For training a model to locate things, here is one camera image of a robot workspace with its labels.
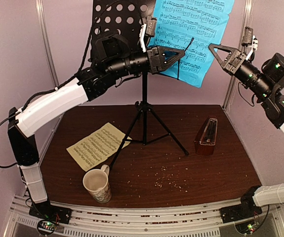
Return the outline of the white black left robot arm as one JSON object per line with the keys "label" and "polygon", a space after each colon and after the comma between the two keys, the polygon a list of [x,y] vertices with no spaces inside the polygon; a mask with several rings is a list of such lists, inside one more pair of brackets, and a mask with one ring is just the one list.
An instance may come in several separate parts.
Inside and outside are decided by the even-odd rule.
{"label": "white black left robot arm", "polygon": [[165,46],[133,51],[128,40],[117,32],[104,32],[91,43],[90,67],[80,69],[59,87],[39,92],[20,108],[9,111],[8,137],[36,212],[43,219],[55,214],[39,167],[35,132],[43,125],[82,103],[104,94],[120,78],[124,80],[166,71],[179,61],[185,50]]}

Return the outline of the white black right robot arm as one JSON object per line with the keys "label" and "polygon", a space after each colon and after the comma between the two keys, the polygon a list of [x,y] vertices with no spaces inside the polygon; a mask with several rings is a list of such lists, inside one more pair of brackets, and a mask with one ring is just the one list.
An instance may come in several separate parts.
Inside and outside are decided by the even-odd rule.
{"label": "white black right robot arm", "polygon": [[[284,57],[275,53],[259,70],[237,48],[210,44],[213,54],[223,71],[235,76],[246,89],[257,97],[268,120],[284,133]],[[256,210],[270,204],[284,203],[284,183],[273,186],[254,186],[241,198],[237,214],[247,218]]]}

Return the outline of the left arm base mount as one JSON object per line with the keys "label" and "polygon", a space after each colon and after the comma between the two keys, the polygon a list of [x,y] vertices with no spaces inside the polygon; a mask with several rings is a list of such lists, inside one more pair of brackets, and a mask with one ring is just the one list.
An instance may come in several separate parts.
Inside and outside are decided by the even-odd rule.
{"label": "left arm base mount", "polygon": [[72,210],[66,207],[59,207],[52,204],[32,203],[29,215],[39,218],[37,231],[48,236],[53,234],[60,224],[69,224]]}

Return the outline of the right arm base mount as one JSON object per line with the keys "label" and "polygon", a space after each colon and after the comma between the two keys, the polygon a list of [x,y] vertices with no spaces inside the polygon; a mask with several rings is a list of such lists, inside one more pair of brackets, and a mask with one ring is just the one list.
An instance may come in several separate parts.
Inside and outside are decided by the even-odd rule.
{"label": "right arm base mount", "polygon": [[223,223],[235,222],[235,229],[242,235],[250,235],[260,226],[262,208],[249,204],[237,204],[220,209]]}

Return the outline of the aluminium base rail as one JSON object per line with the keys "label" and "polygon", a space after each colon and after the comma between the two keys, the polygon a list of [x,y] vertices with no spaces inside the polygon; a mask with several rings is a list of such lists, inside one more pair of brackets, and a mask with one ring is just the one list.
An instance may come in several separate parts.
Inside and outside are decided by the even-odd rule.
{"label": "aluminium base rail", "polygon": [[53,237],[243,237],[249,223],[260,224],[252,237],[284,237],[279,206],[263,208],[255,217],[224,223],[221,208],[239,199],[164,208],[110,208],[55,202],[71,209],[68,224],[59,223]]}

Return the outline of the left aluminium corner post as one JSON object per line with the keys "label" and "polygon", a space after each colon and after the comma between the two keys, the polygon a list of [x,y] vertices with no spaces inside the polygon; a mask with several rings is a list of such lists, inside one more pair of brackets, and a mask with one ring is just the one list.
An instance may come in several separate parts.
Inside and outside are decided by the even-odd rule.
{"label": "left aluminium corner post", "polygon": [[53,60],[53,56],[51,52],[50,41],[49,41],[47,27],[46,27],[46,19],[45,19],[43,1],[35,0],[35,4],[36,4],[37,16],[39,20],[40,29],[41,29],[43,45],[45,48],[46,60],[47,60],[47,64],[49,67],[50,76],[51,76],[54,87],[58,87],[59,80],[57,77],[57,72],[56,72],[56,68],[54,65],[54,60]]}

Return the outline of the white ceramic mug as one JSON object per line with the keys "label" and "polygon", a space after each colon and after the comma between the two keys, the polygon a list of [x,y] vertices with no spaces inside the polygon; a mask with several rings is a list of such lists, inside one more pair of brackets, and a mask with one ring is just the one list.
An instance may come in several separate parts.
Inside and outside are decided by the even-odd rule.
{"label": "white ceramic mug", "polygon": [[83,179],[82,184],[95,201],[105,204],[110,201],[111,187],[109,183],[110,167],[106,164],[100,169],[92,169],[88,171]]}

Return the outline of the red wooden metronome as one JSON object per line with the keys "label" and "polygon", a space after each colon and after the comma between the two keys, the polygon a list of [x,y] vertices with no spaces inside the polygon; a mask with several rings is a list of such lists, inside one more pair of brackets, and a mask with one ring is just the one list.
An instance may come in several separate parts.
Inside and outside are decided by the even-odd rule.
{"label": "red wooden metronome", "polygon": [[214,153],[217,129],[217,118],[208,117],[204,121],[194,140],[197,155],[210,156]]}

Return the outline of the yellow sheet music page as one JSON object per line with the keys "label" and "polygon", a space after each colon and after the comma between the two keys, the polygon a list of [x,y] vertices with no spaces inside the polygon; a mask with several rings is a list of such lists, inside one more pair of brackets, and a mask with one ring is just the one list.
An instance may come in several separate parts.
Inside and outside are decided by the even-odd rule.
{"label": "yellow sheet music page", "polygon": [[116,153],[124,137],[108,122],[66,150],[82,170],[89,171]]}

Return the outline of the blue sheet music page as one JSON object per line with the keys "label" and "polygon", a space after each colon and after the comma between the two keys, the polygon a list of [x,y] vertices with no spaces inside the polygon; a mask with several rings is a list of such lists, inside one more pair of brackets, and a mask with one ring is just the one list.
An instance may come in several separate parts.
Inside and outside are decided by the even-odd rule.
{"label": "blue sheet music page", "polygon": [[214,59],[208,46],[220,44],[233,5],[232,0],[156,1],[157,26],[150,45],[186,51],[163,74],[200,88]]}

